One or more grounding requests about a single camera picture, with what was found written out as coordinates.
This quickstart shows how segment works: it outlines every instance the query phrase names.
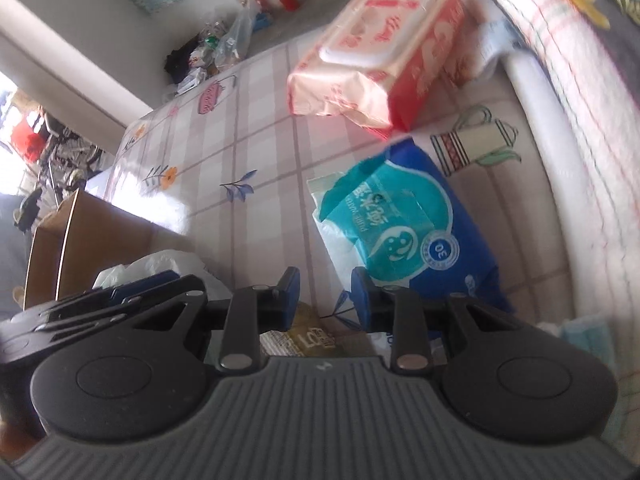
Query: clear plastic bag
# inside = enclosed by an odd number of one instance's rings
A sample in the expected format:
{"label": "clear plastic bag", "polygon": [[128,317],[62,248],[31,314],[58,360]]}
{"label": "clear plastic bag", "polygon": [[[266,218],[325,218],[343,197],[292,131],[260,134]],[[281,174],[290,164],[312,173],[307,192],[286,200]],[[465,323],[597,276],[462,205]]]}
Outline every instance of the clear plastic bag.
{"label": "clear plastic bag", "polygon": [[246,56],[259,10],[255,1],[244,0],[234,24],[216,47],[214,62],[220,72],[238,64]]}
{"label": "clear plastic bag", "polygon": [[190,68],[207,68],[211,63],[213,63],[213,50],[207,44],[196,47],[189,56]]}
{"label": "clear plastic bag", "polygon": [[207,78],[207,71],[203,68],[194,68],[185,77],[180,84],[177,86],[176,94],[182,95],[185,92],[188,92],[192,88],[196,88],[200,83],[202,83]]}

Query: orange flower print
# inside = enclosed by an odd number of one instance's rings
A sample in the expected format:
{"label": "orange flower print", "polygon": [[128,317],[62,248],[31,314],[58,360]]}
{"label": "orange flower print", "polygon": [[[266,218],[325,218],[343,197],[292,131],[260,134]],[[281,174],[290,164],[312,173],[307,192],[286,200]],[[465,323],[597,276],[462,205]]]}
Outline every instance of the orange flower print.
{"label": "orange flower print", "polygon": [[133,133],[133,137],[135,139],[139,139],[145,134],[145,131],[146,131],[146,124],[140,124],[138,129]]}
{"label": "orange flower print", "polygon": [[162,189],[169,189],[175,182],[175,177],[178,175],[178,168],[175,166],[170,167],[160,177],[160,187]]}
{"label": "orange flower print", "polygon": [[157,189],[169,189],[178,176],[178,168],[175,166],[154,166],[143,179],[149,192]]}

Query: printed number 30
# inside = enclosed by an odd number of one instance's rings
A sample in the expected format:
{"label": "printed number 30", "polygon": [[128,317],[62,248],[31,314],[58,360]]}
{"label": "printed number 30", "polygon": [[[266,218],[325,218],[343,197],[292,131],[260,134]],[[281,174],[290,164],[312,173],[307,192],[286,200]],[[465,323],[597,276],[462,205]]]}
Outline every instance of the printed number 30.
{"label": "printed number 30", "polygon": [[443,244],[437,244],[435,249],[436,249],[436,253],[437,253],[438,257],[441,260],[444,260],[445,258],[447,258],[449,256],[449,251],[445,250]]}

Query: wet wipes package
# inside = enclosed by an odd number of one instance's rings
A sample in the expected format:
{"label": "wet wipes package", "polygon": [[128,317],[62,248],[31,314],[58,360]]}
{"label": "wet wipes package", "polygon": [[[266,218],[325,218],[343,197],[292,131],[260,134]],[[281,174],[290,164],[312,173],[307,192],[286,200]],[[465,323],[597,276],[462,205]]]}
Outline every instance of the wet wipes package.
{"label": "wet wipes package", "polygon": [[345,174],[310,180],[308,187],[316,225],[345,290],[351,270],[364,266],[380,285],[410,286],[434,299],[468,294],[511,312],[478,228],[413,139]]}

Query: plaid tablecloth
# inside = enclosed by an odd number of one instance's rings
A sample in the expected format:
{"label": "plaid tablecloth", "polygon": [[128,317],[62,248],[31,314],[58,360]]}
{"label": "plaid tablecloth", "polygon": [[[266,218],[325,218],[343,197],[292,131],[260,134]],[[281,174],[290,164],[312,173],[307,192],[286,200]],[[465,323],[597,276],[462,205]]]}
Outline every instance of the plaid tablecloth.
{"label": "plaid tablecloth", "polygon": [[[312,219],[306,181],[348,170],[385,145],[342,117],[289,115],[287,74],[317,36],[251,58],[132,124],[105,198],[185,235],[231,288],[275,283],[297,266],[301,300],[328,316],[342,287]],[[504,72],[463,91],[438,80],[412,135],[437,161],[431,136],[477,104],[517,129],[513,149],[521,160],[472,161],[449,177],[451,185],[495,253],[518,315],[530,322],[572,317],[554,200]],[[334,332],[345,330],[327,321]]]}

